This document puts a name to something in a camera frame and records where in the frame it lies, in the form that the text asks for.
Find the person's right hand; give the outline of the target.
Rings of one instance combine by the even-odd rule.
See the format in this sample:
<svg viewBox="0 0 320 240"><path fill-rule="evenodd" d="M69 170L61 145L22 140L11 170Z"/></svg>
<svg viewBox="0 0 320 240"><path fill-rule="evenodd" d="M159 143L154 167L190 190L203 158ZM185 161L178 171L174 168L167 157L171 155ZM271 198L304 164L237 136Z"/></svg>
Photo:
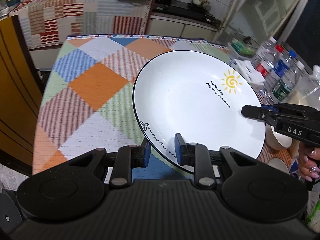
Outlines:
<svg viewBox="0 0 320 240"><path fill-rule="evenodd" d="M319 178L319 148L307 147L304 142L299 143L298 170L300 176L306 181L312 182Z"/></svg>

